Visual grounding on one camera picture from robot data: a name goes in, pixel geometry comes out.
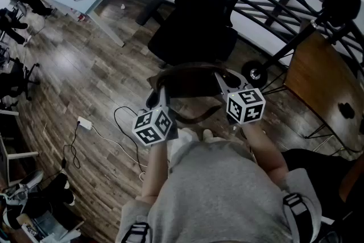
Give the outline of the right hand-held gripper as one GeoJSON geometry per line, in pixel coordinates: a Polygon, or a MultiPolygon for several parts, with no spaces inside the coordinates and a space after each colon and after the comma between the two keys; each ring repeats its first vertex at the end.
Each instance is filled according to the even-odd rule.
{"type": "Polygon", "coordinates": [[[258,88],[253,88],[244,76],[232,70],[225,74],[215,72],[214,75],[232,123],[243,125],[262,119],[266,100],[258,88]]]}

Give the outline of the black office chair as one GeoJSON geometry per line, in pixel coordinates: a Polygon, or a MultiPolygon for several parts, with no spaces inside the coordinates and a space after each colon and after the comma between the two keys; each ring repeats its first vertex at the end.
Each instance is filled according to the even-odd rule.
{"type": "Polygon", "coordinates": [[[175,9],[164,19],[160,2],[154,0],[141,13],[138,23],[154,18],[160,27],[147,47],[168,65],[226,61],[237,42],[231,13],[238,0],[175,0],[175,9]]]}

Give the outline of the person's grey shirt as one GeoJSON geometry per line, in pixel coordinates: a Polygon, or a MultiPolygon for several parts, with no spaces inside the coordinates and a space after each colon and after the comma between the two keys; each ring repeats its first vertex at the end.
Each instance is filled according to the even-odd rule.
{"type": "Polygon", "coordinates": [[[153,205],[133,200],[122,208],[115,243],[148,225],[146,243],[313,242],[321,205],[305,169],[277,185],[242,146],[192,142],[171,158],[169,175],[153,205]]]}

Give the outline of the person's right forearm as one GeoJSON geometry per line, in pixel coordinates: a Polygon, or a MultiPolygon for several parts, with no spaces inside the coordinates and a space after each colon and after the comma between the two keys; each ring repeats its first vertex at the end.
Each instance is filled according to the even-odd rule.
{"type": "Polygon", "coordinates": [[[258,123],[246,123],[241,128],[253,151],[257,164],[278,185],[288,173],[288,167],[283,155],[258,123]]]}

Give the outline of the white power strip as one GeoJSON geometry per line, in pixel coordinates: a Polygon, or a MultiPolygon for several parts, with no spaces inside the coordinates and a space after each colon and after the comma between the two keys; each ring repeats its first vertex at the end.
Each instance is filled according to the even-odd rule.
{"type": "Polygon", "coordinates": [[[78,117],[77,123],[87,130],[92,130],[93,128],[93,123],[90,120],[87,120],[81,116],[78,117]]]}

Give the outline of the person's light trousers and shoes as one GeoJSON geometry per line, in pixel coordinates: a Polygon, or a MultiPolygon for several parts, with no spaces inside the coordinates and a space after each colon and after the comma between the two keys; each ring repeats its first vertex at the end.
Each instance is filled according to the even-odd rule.
{"type": "MultiPolygon", "coordinates": [[[[170,152],[176,152],[181,147],[191,142],[200,142],[200,139],[195,131],[190,128],[178,129],[178,138],[173,139],[167,143],[170,152]]],[[[224,138],[215,137],[210,129],[204,129],[202,132],[202,141],[206,143],[213,143],[224,141],[224,138]]]]}

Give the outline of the brown wooden table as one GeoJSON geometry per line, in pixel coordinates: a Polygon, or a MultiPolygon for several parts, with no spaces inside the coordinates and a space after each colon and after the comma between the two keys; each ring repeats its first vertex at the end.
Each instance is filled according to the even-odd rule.
{"type": "Polygon", "coordinates": [[[297,96],[351,151],[360,151],[359,128],[364,91],[340,54],[318,32],[301,43],[291,59],[284,86],[297,96]],[[338,103],[349,103],[353,119],[345,119],[338,103]]]}

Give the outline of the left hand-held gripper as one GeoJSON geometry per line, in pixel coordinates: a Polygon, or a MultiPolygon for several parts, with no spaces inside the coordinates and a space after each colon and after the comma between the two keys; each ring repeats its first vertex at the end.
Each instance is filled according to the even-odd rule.
{"type": "Polygon", "coordinates": [[[133,119],[132,133],[142,145],[152,146],[179,137],[176,121],[169,114],[169,105],[170,97],[164,85],[159,92],[150,90],[146,107],[152,109],[139,109],[137,116],[133,119]]]}

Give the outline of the black scooter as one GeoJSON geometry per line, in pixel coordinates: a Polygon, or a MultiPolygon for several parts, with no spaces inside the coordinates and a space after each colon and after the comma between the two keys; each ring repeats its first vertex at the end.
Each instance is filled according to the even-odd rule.
{"type": "Polygon", "coordinates": [[[242,74],[252,86],[260,88],[267,82],[267,68],[278,60],[284,58],[290,51],[295,51],[309,36],[317,31],[319,26],[327,27],[332,31],[329,35],[329,43],[334,44],[342,38],[352,34],[355,41],[362,47],[364,61],[364,35],[354,24],[353,19],[357,17],[361,8],[361,0],[325,0],[322,2],[320,11],[311,10],[315,19],[311,19],[308,25],[297,35],[295,35],[282,49],[270,57],[264,64],[254,64],[249,61],[242,67],[242,74]]]}

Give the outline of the person's left forearm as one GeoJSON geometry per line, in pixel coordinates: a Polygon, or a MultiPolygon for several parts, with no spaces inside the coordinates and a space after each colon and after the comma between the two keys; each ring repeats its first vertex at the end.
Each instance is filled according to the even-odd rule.
{"type": "Polygon", "coordinates": [[[142,192],[138,199],[153,205],[168,178],[168,156],[166,141],[153,145],[149,152],[148,166],[144,176],[142,192]]]}

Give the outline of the small black object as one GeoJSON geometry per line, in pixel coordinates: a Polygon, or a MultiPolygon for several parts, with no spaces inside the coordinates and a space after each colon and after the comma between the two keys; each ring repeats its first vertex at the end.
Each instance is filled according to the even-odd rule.
{"type": "Polygon", "coordinates": [[[355,111],[349,103],[338,103],[339,112],[345,119],[353,119],[355,117],[355,111]]]}

